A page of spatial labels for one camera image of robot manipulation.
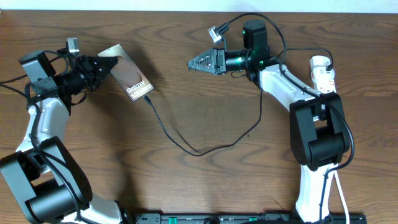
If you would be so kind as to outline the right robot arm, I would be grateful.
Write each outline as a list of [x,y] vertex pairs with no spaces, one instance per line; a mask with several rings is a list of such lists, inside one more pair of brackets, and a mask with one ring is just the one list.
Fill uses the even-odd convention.
[[245,72],[248,80],[272,95],[289,112],[290,148],[300,164],[300,192],[291,222],[331,223],[330,185],[344,167],[343,154],[354,151],[351,130],[336,93],[332,55],[310,59],[313,86],[295,77],[284,64],[289,48],[271,55],[262,20],[243,25],[243,49],[212,48],[187,63],[190,70],[223,75]]

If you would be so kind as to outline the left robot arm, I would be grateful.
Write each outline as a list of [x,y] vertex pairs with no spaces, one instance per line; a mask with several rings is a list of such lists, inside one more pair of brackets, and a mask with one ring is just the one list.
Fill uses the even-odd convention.
[[1,159],[1,174],[30,223],[133,223],[114,200],[93,193],[87,176],[63,144],[74,106],[72,96],[96,90],[116,57],[87,57],[68,48],[56,51],[66,69],[56,73],[47,50],[19,62],[30,82],[21,94],[30,115],[24,140]]

